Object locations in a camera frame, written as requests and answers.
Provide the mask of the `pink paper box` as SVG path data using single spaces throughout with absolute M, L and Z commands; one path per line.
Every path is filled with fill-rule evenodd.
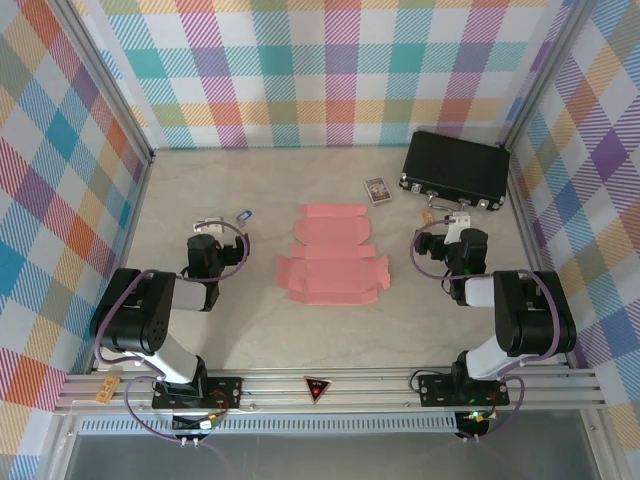
M 296 243 L 277 259 L 276 284 L 289 299 L 314 306 L 361 306 L 391 286 L 389 258 L 368 241 L 363 204 L 305 204 L 294 226 Z

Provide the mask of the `playing card deck box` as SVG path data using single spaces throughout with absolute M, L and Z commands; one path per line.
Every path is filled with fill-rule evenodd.
M 383 178 L 373 178 L 364 181 L 364 185 L 373 206 L 379 206 L 392 201 L 392 195 Z

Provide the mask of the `black connector box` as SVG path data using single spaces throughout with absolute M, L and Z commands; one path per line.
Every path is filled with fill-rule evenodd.
M 455 414 L 457 432 L 460 438 L 483 436 L 489 431 L 491 415 L 489 412 L 470 411 Z
M 217 428 L 223 416 L 221 414 L 208 414 L 199 418 L 188 418 L 182 416 L 173 416 L 171 428 L 174 431 L 186 430 L 212 430 Z

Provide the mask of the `black carrying case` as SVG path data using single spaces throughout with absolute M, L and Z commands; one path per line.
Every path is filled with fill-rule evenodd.
M 413 193 L 498 211 L 506 199 L 510 158 L 510 152 L 502 146 L 416 131 L 399 186 Z

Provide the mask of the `orange label tag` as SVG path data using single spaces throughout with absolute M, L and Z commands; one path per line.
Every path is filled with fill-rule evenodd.
M 95 401 L 100 404 L 108 404 L 116 392 L 119 383 L 120 379 L 118 377 L 105 377 L 95 396 Z

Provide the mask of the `grey metal panel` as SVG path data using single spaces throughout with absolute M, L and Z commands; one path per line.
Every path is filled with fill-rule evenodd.
M 553 459 L 505 440 L 465 444 L 447 435 L 334 438 L 230 435 L 181 448 L 146 436 L 81 435 L 50 480 L 601 480 L 573 440 Z

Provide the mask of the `aluminium side rail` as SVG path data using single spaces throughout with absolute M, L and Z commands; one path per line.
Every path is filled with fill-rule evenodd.
M 156 161 L 157 154 L 159 153 L 158 149 L 149 152 L 149 159 L 147 162 L 147 166 L 144 169 L 143 175 L 141 176 L 141 182 L 139 185 L 139 192 L 135 203 L 133 204 L 133 209 L 130 214 L 128 229 L 126 232 L 123 248 L 121 255 L 119 257 L 117 266 L 118 267 L 126 267 L 128 258 L 130 255 L 131 247 L 133 244 L 133 240 L 135 237 L 136 228 L 138 225 L 139 217 L 141 214 L 141 210 L 143 207 L 145 195 L 148 189 L 148 185 L 151 179 L 153 166 Z
M 513 217 L 530 270 L 546 270 L 544 255 L 533 227 L 533 217 L 529 212 L 525 195 L 519 183 L 520 173 L 517 156 L 512 153 L 509 161 L 504 207 Z

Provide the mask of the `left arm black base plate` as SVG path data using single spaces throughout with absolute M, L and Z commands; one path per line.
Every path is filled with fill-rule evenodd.
M 240 377 L 210 377 L 189 384 L 156 382 L 153 385 L 154 409 L 238 409 L 241 399 Z

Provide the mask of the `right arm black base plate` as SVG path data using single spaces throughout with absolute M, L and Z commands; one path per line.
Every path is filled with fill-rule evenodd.
M 510 398 L 505 383 L 470 378 L 455 380 L 451 374 L 418 377 L 422 407 L 498 407 Z

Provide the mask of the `aluminium frame post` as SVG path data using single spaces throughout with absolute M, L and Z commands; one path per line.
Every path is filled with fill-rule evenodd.
M 508 150 L 514 149 L 519 136 L 531 121 L 546 88 L 555 79 L 583 25 L 589 19 L 597 3 L 598 0 L 574 0 L 572 3 L 564 22 L 559 27 L 555 40 L 542 58 L 540 70 L 534 78 L 527 96 L 517 110 L 517 115 L 502 142 L 502 146 Z
M 148 165 L 152 164 L 154 150 L 139 126 L 133 111 L 125 101 L 124 95 L 120 91 L 88 28 L 77 12 L 73 1 L 47 0 L 47 3 L 64 31 L 69 35 L 70 41 L 77 49 L 81 60 L 86 64 L 87 71 L 111 107 L 114 116 L 121 123 L 136 152 L 142 156 Z

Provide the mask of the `aluminium frame rail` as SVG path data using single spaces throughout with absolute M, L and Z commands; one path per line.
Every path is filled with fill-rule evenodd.
M 107 414 L 126 411 L 123 392 L 139 371 L 96 371 L 67 377 L 54 412 L 56 414 Z M 236 414 L 252 413 L 397 413 L 417 412 L 420 400 L 409 386 L 413 373 L 404 368 L 246 369 L 212 370 L 212 376 L 242 379 L 240 406 Z M 524 410 L 601 409 L 605 399 L 595 373 L 571 369 L 566 364 L 529 365 L 511 372 L 525 385 Z M 95 401 L 107 376 L 120 379 L 108 404 Z M 332 381 L 313 404 L 304 377 Z

